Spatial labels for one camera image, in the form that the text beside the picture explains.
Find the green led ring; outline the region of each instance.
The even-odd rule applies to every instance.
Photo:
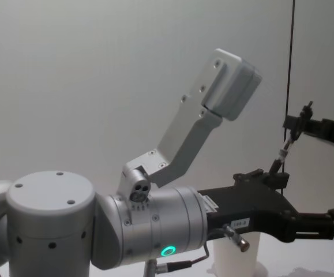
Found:
[[[174,246],[167,246],[166,248],[164,248],[161,252],[161,255],[163,257],[167,257],[167,256],[171,256],[176,252],[176,247]]]

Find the small label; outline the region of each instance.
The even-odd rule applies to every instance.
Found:
[[[200,195],[204,201],[205,212],[217,212],[219,206],[207,195]]]
[[[231,227],[233,229],[245,228],[249,226],[249,223],[250,223],[250,218],[234,220],[231,222]]]

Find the white wall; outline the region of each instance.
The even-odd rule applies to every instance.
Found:
[[[114,192],[152,149],[208,55],[223,48],[264,81],[214,131],[187,176],[197,188],[268,169],[282,144],[292,1],[0,1],[0,179],[68,170]]]
[[[334,0],[296,1],[289,114],[313,100],[314,119],[334,120]],[[286,163],[286,196],[303,211],[334,208],[334,147],[302,136]]]

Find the bolt hole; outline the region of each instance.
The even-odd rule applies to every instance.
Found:
[[[56,244],[55,242],[50,242],[49,245],[48,245],[48,247],[49,247],[50,249],[54,249],[54,248],[57,247],[57,244]]]

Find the sticker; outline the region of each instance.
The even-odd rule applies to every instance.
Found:
[[[250,218],[234,220],[231,222],[231,227],[233,229],[245,228],[249,226],[249,223],[250,223]]]
[[[217,212],[219,206],[207,195],[200,195],[204,201],[205,212]]]

